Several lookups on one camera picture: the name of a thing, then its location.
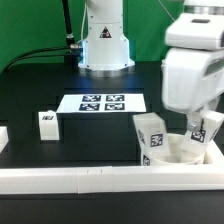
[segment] black cable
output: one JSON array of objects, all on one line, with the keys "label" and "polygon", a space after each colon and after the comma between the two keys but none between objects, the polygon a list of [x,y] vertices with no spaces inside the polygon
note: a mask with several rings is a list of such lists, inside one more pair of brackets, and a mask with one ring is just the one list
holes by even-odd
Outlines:
[{"label": "black cable", "polygon": [[44,52],[51,52],[51,51],[60,51],[60,50],[70,50],[70,46],[51,47],[51,48],[43,48],[43,49],[32,50],[32,51],[28,51],[26,53],[23,53],[23,54],[17,56],[13,60],[15,60],[17,58],[26,57],[26,56],[29,56],[29,55],[32,55],[32,54],[44,53]]},{"label": "black cable", "polygon": [[26,60],[26,59],[32,59],[32,58],[50,58],[50,57],[64,57],[64,56],[65,56],[65,54],[55,54],[55,55],[35,55],[35,56],[15,58],[8,63],[8,65],[3,69],[3,72],[7,72],[8,69],[18,61],[22,61],[22,60]]},{"label": "black cable", "polygon": [[68,0],[62,0],[62,5],[63,5],[65,28],[66,28],[66,43],[67,45],[71,45],[75,43],[75,38],[72,33]]}]

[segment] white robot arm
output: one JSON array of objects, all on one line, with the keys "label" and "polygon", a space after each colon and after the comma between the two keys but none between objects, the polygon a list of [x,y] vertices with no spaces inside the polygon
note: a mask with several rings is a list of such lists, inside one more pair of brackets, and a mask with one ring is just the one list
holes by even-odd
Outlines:
[{"label": "white robot arm", "polygon": [[88,36],[82,41],[80,69],[114,76],[112,71],[133,67],[129,40],[123,34],[123,0],[86,0],[86,7]]},{"label": "white robot arm", "polygon": [[165,41],[173,48],[162,64],[164,106],[187,114],[188,130],[197,132],[200,110],[215,110],[224,92],[224,1],[185,0]]}]

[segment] white platform edge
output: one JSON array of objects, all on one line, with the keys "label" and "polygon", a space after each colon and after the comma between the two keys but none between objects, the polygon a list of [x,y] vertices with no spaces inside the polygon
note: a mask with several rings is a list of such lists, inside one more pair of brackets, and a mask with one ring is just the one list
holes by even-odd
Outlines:
[{"label": "white platform edge", "polygon": [[0,194],[221,190],[224,157],[212,144],[204,165],[0,169]]}]

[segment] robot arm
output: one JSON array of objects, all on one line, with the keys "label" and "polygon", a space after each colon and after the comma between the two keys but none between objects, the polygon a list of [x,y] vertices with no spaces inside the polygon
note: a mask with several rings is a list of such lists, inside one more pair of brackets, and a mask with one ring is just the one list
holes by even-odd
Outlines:
[{"label": "robot arm", "polygon": [[224,2],[185,0],[166,32],[172,46],[162,64],[164,106],[187,114],[188,130],[201,129],[202,109],[215,110],[224,92]]}]

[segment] white container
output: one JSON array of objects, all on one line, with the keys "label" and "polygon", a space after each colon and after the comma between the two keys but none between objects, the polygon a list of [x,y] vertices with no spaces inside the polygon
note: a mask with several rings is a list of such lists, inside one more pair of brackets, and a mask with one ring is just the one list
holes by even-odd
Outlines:
[{"label": "white container", "polygon": [[178,134],[168,134],[168,143],[171,154],[169,156],[151,158],[151,166],[170,166],[170,165],[197,165],[203,164],[205,153],[196,155],[180,149],[184,136]]}]

